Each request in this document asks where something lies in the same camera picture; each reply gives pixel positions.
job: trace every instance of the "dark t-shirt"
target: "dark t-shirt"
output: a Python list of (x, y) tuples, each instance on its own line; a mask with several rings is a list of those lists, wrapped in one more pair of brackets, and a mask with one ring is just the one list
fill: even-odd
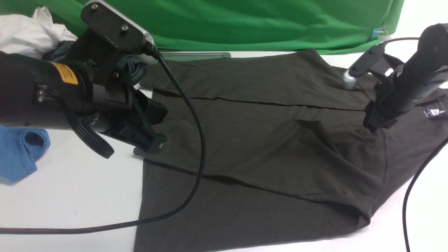
[[(448, 136), (447, 92), (436, 90), (391, 129), (363, 128), (376, 79), (342, 88), (343, 69), (314, 51), (170, 62), (207, 136), (204, 179), (192, 203), (138, 227), (134, 250), (210, 251), (359, 230)], [(199, 136), (158, 66), (143, 86), (167, 106), (154, 126), (168, 140), (145, 157), (140, 218), (176, 208), (199, 163)]]

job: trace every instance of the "cable connector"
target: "cable connector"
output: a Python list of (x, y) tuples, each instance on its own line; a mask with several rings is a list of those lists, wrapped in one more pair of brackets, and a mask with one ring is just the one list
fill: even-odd
[(155, 58), (156, 60), (160, 60), (162, 54), (157, 51), (157, 48), (155, 47), (155, 45), (153, 45), (150, 42), (146, 42), (145, 47), (143, 48), (143, 53), (148, 55), (148, 56), (152, 56), (153, 58)]

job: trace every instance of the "white tabletop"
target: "white tabletop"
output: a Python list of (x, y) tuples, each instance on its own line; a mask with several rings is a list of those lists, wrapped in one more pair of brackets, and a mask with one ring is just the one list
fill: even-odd
[[(448, 22), (448, 3), (406, 0), (393, 37), (419, 36), (424, 28)], [(408, 60), (416, 42), (396, 42), (387, 53)], [(231, 52), (232, 57), (281, 52)], [(349, 67), (360, 54), (323, 56), (334, 66)], [(37, 162), (38, 171), (15, 186), (0, 183), (0, 226), (75, 228), (106, 225), (138, 218), (142, 189), (142, 159), (133, 147), (106, 137), (115, 154), (104, 159), (71, 131), (49, 130), (51, 146)], [(448, 224), (443, 218), (448, 185), (448, 147), (428, 165), (415, 184), (408, 204), (409, 239), (413, 252), (444, 248)], [(371, 224), (351, 235), (312, 242), (244, 248), (241, 252), (405, 251), (401, 207), (406, 183), (373, 216)], [(86, 235), (0, 235), (2, 252), (131, 252), (136, 228)]]

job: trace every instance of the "green cloth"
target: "green cloth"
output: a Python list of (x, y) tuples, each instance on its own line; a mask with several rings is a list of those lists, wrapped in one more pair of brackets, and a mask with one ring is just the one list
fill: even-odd
[[(395, 32), (404, 0), (108, 0), (147, 29), (157, 46), (180, 50), (361, 52), (374, 28)], [(87, 0), (0, 0), (0, 13), (31, 15), (46, 6), (80, 35)]]

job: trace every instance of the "white garment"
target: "white garment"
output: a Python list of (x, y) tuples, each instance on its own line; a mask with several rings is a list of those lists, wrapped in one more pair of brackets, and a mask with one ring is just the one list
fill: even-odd
[(75, 41), (77, 37), (65, 25), (53, 24), (50, 11), (39, 7), (32, 17), (0, 15), (0, 51), (20, 53), (34, 58), (55, 50), (60, 41)]

